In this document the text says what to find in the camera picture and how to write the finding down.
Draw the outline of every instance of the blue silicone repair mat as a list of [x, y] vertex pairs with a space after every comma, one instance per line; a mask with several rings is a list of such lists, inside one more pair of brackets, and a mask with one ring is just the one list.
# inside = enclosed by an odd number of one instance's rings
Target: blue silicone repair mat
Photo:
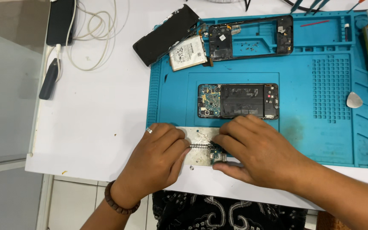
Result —
[[[210, 18], [208, 25], [279, 15]], [[147, 126], [167, 122], [184, 127], [220, 127], [228, 119], [197, 116], [200, 84], [276, 83], [280, 115], [265, 120], [301, 153], [325, 165], [368, 168], [368, 64], [360, 12], [319, 12], [294, 17], [294, 50], [286, 56], [214, 62], [173, 72], [168, 55], [151, 67]], [[301, 27], [301, 25], [329, 22]], [[350, 25], [345, 41], [344, 25]], [[233, 35], [233, 55], [273, 52], [275, 23], [241, 25]], [[203, 36], [207, 55], [208, 38]], [[251, 51], [252, 44], [258, 43]], [[363, 105], [346, 106], [353, 91]]]

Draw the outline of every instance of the patterned fabric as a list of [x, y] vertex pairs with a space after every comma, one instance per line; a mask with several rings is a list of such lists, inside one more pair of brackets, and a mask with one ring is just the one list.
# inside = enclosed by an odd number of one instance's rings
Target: patterned fabric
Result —
[[153, 193], [158, 230], [303, 230], [307, 209], [214, 196]]

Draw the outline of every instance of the hand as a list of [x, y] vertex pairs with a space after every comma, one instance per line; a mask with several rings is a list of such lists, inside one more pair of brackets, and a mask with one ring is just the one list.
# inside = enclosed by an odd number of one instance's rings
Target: hand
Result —
[[292, 191], [294, 182], [307, 169], [318, 165], [253, 115], [239, 116], [225, 123], [213, 141], [243, 164], [238, 167], [217, 163], [213, 165], [214, 170], [260, 187]]
[[126, 209], [143, 197], [177, 181], [190, 143], [182, 130], [167, 123], [154, 123], [144, 132], [125, 168], [110, 189], [113, 200]]

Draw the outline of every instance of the white wall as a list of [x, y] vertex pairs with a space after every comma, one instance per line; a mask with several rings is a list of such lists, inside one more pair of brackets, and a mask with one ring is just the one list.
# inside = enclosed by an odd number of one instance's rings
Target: white wall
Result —
[[0, 230], [35, 230], [42, 174], [0, 172]]
[[0, 161], [28, 153], [42, 54], [0, 37]]

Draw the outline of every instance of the white desk surface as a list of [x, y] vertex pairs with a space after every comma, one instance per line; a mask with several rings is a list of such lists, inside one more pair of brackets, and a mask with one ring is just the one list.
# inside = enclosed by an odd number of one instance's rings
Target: white desk surface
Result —
[[[65, 176], [102, 181], [114, 180], [119, 175], [146, 128], [150, 68], [142, 63], [132, 45], [183, 3], [201, 18], [289, 13], [291, 8], [281, 0], [251, 1], [248, 12], [243, 1], [233, 4], [203, 0], [128, 1], [116, 1], [116, 32], [120, 33], [111, 40], [113, 50], [106, 55], [108, 61], [103, 66], [83, 72], [74, 68], [65, 54], [62, 56], [63, 76], [56, 85], [54, 97], [40, 102], [33, 156], [28, 154], [26, 171], [54, 175], [67, 171]], [[113, 9], [112, 0], [81, 2], [92, 12], [111, 13]], [[324, 10], [347, 10], [356, 2], [330, 1]], [[311, 3], [312, 0], [304, 0], [301, 5], [309, 7]], [[368, 1], [365, 1], [356, 9], [367, 8]], [[79, 12], [78, 32], [83, 20], [84, 13]], [[72, 46], [74, 61], [85, 68], [91, 67], [100, 57], [104, 43], [76, 41]], [[319, 209], [291, 193], [252, 186], [211, 167], [194, 167], [191, 171], [185, 165], [178, 181], [168, 189]], [[368, 169], [330, 168], [368, 182]]]

